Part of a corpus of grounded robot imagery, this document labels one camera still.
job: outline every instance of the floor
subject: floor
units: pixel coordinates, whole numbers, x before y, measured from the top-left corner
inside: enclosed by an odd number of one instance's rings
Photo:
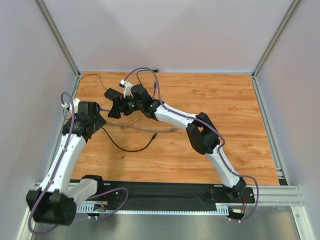
[[[111,109],[112,102],[104,97],[106,89],[121,92],[119,82],[124,72],[85,72],[76,97],[97,102]],[[158,73],[162,100],[181,111],[208,114],[218,131],[225,137],[223,147],[233,167],[242,175],[256,178],[260,185],[278,185],[266,131],[260,114],[251,76],[247,74]],[[140,72],[140,80],[149,94],[154,91],[151,73]],[[137,76],[128,78],[138,84]],[[141,114],[134,112],[121,119],[103,117],[115,123],[128,124]],[[166,130],[172,125],[143,116],[136,127]],[[105,128],[122,148],[136,150],[144,147],[153,133],[120,126]],[[140,152],[125,152],[115,147],[103,130],[96,132],[81,153],[73,179],[86,174],[100,175],[104,180],[221,183],[209,160],[195,152],[182,129],[159,133],[150,146]]]

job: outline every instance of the white wall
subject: white wall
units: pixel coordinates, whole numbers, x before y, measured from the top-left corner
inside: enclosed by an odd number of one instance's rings
[[[75,80],[33,0],[0,1],[0,235],[15,239],[43,179]]]
[[[303,0],[257,79],[284,161],[320,239],[320,1]]]
[[[82,71],[252,72],[292,0],[44,0]]]

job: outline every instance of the purple cable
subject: purple cable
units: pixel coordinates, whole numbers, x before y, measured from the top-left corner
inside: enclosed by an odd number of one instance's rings
[[[129,191],[125,187],[117,187],[115,189],[112,189],[112,190],[109,190],[109,191],[105,191],[103,193],[100,193],[100,194],[97,194],[97,195],[93,195],[93,196],[88,198],[88,199],[95,199],[95,198],[101,197],[103,195],[110,194],[110,193],[113,193],[115,191],[120,191],[120,190],[125,190],[125,192],[126,192],[125,199],[123,200],[121,205],[116,210],[114,210],[114,211],[112,211],[112,212],[110,212],[108,214],[104,214],[103,216],[100,216],[97,219],[105,219],[105,218],[110,217],[111,215],[115,214],[116,212],[118,212],[126,204],[126,202],[128,200],[128,197],[129,197]],[[79,219],[76,222],[80,222],[82,220],[87,220],[87,219],[88,219],[87,217],[86,218],[82,218],[82,219]]]
[[[231,170],[231,168],[228,166],[228,164],[226,163],[224,157],[222,156],[222,154],[220,153],[220,149],[226,144],[226,140],[225,138],[217,131],[215,130],[212,126],[210,126],[209,124],[207,124],[206,122],[202,121],[201,119],[198,119],[196,117],[192,117],[192,116],[186,116],[180,112],[177,112],[177,111],[174,111],[170,108],[167,108],[164,103],[162,102],[162,99],[161,99],[161,93],[160,93],[160,85],[159,85],[159,80],[158,80],[158,77],[156,75],[156,73],[149,67],[138,67],[134,70],[132,70],[123,80],[126,81],[127,78],[133,74],[135,71],[138,71],[138,70],[141,70],[141,69],[145,69],[145,70],[149,70],[153,75],[154,75],[154,78],[155,78],[155,81],[156,81],[156,86],[158,88],[158,97],[159,97],[159,101],[160,101],[160,104],[161,106],[166,109],[167,111],[171,112],[171,113],[174,113],[180,117],[183,117],[183,118],[186,118],[186,119],[192,119],[192,120],[195,120],[203,125],[205,125],[206,127],[208,127],[211,131],[213,131],[215,134],[218,135],[218,137],[222,140],[222,144],[217,148],[217,153],[219,154],[221,160],[222,160],[222,163],[224,164],[224,166],[226,167],[226,169],[228,169],[228,171],[230,173],[232,173],[233,175],[235,175],[236,177],[241,177],[241,178],[249,178],[249,179],[252,179],[254,181],[254,184],[256,186],[256,200],[255,200],[255,205],[254,205],[254,208],[252,210],[252,212],[249,214],[249,216],[247,216],[246,218],[242,219],[241,221],[244,222],[246,220],[249,220],[255,213],[255,211],[257,210],[257,206],[258,206],[258,202],[259,202],[259,185],[258,185],[258,182],[257,180],[253,177],[253,176],[249,176],[249,175],[240,175],[236,172],[233,172]]]
[[[72,117],[71,117],[71,125],[70,125],[70,130],[69,130],[69,134],[68,134],[68,137],[66,138],[66,141],[65,141],[65,144],[64,144],[64,147],[61,151],[61,154],[56,162],[56,165],[53,169],[53,172],[52,172],[52,175],[49,179],[49,182],[48,184],[46,185],[46,187],[42,190],[42,193],[40,194],[40,196],[38,197],[38,199],[35,201],[34,205],[33,205],[33,208],[31,209],[31,213],[30,213],[30,216],[29,216],[29,219],[28,219],[28,228],[29,228],[29,231],[33,234],[36,234],[36,235],[44,235],[44,234],[47,234],[47,233],[50,233],[51,231],[53,231],[58,225],[54,225],[52,228],[46,230],[46,231],[43,231],[43,232],[39,232],[39,231],[35,231],[34,229],[32,229],[32,226],[31,226],[31,221],[32,221],[32,217],[34,216],[35,214],[35,211],[36,211],[36,208],[38,207],[41,199],[44,197],[45,193],[48,191],[49,187],[50,187],[50,184],[52,184],[52,181],[53,179],[55,178],[55,175],[58,171],[58,168],[59,168],[59,165],[60,165],[60,162],[62,161],[62,158],[64,157],[64,154],[65,154],[65,151],[69,145],[69,141],[70,141],[70,137],[71,137],[71,134],[72,134],[72,129],[74,127],[74,123],[75,123],[75,105],[74,105],[74,101],[73,101],[73,98],[72,96],[64,91],[63,93],[61,93],[61,96],[60,96],[60,99],[61,99],[61,102],[64,104],[64,100],[63,100],[63,97],[64,95],[67,95],[70,99],[70,104],[71,104],[71,112],[72,112]]]

